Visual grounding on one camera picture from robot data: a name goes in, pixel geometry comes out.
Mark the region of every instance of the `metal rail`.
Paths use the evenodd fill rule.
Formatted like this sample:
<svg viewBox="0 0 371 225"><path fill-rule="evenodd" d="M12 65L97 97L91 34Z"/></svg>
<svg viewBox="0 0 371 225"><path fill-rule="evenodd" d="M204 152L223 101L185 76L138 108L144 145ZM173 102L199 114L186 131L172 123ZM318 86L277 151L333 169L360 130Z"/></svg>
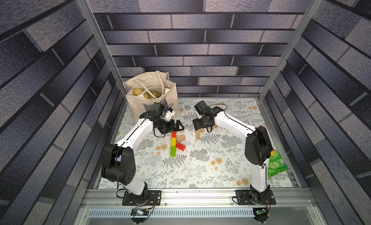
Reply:
<svg viewBox="0 0 371 225"><path fill-rule="evenodd" d="M239 206L233 203L235 190L226 189L156 189L162 190L161 205L156 208L226 208L265 207L265 205ZM317 206L309 188L272 188L276 205L272 206ZM116 189L89 189L82 199L80 208L125 208L122 199L116 197Z"/></svg>
<svg viewBox="0 0 371 225"><path fill-rule="evenodd" d="M107 61L108 67L111 70L111 73L114 75L114 78L117 82L118 88L120 89L121 93L123 94L123 98L126 102L126 91L123 87L123 80L120 76L120 73L118 72L117 66L115 64L114 58L111 55L111 52L108 49L107 43L103 37L102 32L100 31L100 28L98 26L98 23L94 17L93 11L89 6L88 0L76 0L77 4L79 5L82 14L84 14L84 17L86 19L86 22L88 23L96 42L99 45L100 50L102 51L102 54L104 58Z"/></svg>
<svg viewBox="0 0 371 225"><path fill-rule="evenodd" d="M306 9L303 18L301 19L300 23L298 24L298 27L295 29L294 34L292 35L289 43L287 44L285 50L283 51L283 54L280 56L280 58L277 61L277 64L275 68L273 69L273 73L268 78L265 86L262 89L262 92L259 95L259 101L262 102L264 97L267 95L268 90L271 88L272 84L276 80L276 77L278 73L282 70L282 68L285 66L286 60L289 57L290 53L294 49L296 43L298 42L299 38L304 32L304 29L307 27L308 23L310 22L314 12L316 12L319 4L322 2L322 0L312 0Z"/></svg>
<svg viewBox="0 0 371 225"><path fill-rule="evenodd" d="M264 120L264 122L265 122L265 124L268 128L268 131L270 131L270 135L272 137L273 143L275 144L275 147L276 147L277 151L280 153L280 155L281 155L282 159L285 161L286 165L290 168L290 171L294 175L294 178L295 178L296 183L298 184L298 186L302 187L302 185L301 185L301 183L298 179L298 176L296 175L295 170L291 165L289 157L287 156L286 151L283 148L281 140L279 139L279 137L277 135L277 132L276 132L275 128L273 127L271 118L268 115L268 112L267 112L267 110L264 106L264 103L257 102L257 106L259 108L260 113L262 114L263 120Z"/></svg>

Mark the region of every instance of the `cucumber image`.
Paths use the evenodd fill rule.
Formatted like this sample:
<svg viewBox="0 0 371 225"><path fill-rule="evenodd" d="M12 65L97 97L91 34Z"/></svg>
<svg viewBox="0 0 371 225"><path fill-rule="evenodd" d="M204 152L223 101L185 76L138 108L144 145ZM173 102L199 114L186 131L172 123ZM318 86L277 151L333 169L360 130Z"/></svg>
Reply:
<svg viewBox="0 0 371 225"><path fill-rule="evenodd" d="M271 169L276 169L276 167L273 165L273 163L271 162L271 163L269 163L269 167L271 168Z"/></svg>
<svg viewBox="0 0 371 225"><path fill-rule="evenodd" d="M276 168L278 168L278 167L281 166L281 164L280 164L279 162L273 162L273 165L274 165Z"/></svg>

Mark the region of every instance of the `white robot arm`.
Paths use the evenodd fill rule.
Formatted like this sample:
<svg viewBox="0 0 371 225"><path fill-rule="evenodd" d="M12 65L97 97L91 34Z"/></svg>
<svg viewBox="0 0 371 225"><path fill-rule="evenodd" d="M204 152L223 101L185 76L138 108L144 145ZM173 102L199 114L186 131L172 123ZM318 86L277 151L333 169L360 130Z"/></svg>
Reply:
<svg viewBox="0 0 371 225"><path fill-rule="evenodd" d="M197 103L194 108L200 115L199 118L193 120L195 130L206 128L208 132L211 132L213 125L218 125L243 141L245 156L252 163L251 201L254 204L265 203L266 198L271 197L267 181L269 158L273 150L266 128L263 126L256 128L245 124L227 114L220 107L211 109L204 101Z"/></svg>
<svg viewBox="0 0 371 225"><path fill-rule="evenodd" d="M174 120L170 119L174 111L164 108L164 105L154 103L152 111L141 114L135 127L123 139L116 144L105 145L103 150L101 176L122 183L137 204L145 202L148 195L147 184L135 174L134 153L138 146L154 128L164 135L184 130L179 120L174 123Z"/></svg>
<svg viewBox="0 0 371 225"><path fill-rule="evenodd" d="M265 203L265 199L268 196L271 197L267 180L269 158L273 150L267 130L263 126L256 128L245 124L229 116L220 107L211 109L204 101L197 103L195 109L200 115L200 118L193 120L195 130L210 128L211 132L212 126L218 125L231 131L243 141L245 156L252 163L252 182L249 194L251 201L255 204ZM135 127L123 139L116 144L107 144L104 147L102 177L122 183L131 195L131 199L137 204L146 201L148 187L135 175L134 152L154 128L159 129L161 134L184 130L179 120L176 124L174 120L170 120L173 115L171 108L164 110L163 105L155 103L153 110L143 113Z"/></svg>

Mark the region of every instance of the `table surface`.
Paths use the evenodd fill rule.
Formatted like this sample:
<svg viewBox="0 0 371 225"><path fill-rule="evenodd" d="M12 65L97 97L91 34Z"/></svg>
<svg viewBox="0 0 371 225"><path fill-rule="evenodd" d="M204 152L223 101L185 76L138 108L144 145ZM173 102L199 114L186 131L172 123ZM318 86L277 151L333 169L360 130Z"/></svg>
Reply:
<svg viewBox="0 0 371 225"><path fill-rule="evenodd" d="M157 138L150 133L142 141L135 155L136 174L149 188L231 188L248 187L252 180L251 163L244 155L242 140L228 130L217 127L211 133L202 129L201 139L196 139L192 120L197 118L194 105L204 100L208 105L222 103L227 113L253 126L265 126L254 98L179 98L181 113L173 117L180 120L185 136L184 151L177 149L170 157L171 133ZM132 110L128 106L120 125L116 142L135 125ZM269 179L271 187L292 187L286 172ZM117 182L102 178L99 189L115 189Z"/></svg>

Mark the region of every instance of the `green snack bag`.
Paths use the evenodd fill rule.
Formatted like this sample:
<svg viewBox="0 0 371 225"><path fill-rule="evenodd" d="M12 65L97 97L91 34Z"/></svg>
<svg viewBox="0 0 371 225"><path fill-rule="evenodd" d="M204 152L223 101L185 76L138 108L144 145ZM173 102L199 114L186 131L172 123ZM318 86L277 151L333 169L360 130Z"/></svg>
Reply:
<svg viewBox="0 0 371 225"><path fill-rule="evenodd" d="M286 165L286 163L283 161L281 155L279 152L274 150L273 155L269 159L269 165L268 165L268 176L271 178L272 176L275 176L283 171L289 170L289 167Z"/></svg>

